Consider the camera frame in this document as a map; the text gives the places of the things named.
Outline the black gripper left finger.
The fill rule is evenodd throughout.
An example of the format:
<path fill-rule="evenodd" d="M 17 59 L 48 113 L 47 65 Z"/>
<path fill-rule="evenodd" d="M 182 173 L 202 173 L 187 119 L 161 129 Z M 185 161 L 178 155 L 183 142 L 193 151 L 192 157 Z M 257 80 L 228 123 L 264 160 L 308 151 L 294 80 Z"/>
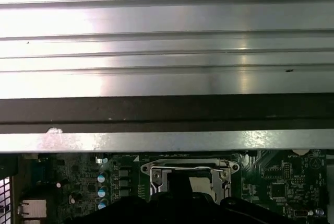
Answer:
<path fill-rule="evenodd" d="M 180 174 L 169 176 L 169 190 L 156 193 L 149 202 L 127 196 L 88 215 L 66 223 L 180 223 Z"/>

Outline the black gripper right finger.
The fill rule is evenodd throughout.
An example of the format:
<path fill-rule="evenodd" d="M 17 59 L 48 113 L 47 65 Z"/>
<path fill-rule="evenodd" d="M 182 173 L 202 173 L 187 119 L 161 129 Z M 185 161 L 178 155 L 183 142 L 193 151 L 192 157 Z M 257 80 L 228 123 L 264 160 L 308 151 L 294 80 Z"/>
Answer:
<path fill-rule="evenodd" d="M 187 175 L 179 174 L 179 223 L 284 223 L 284 217 L 239 198 L 216 204 L 205 193 L 194 193 Z"/>

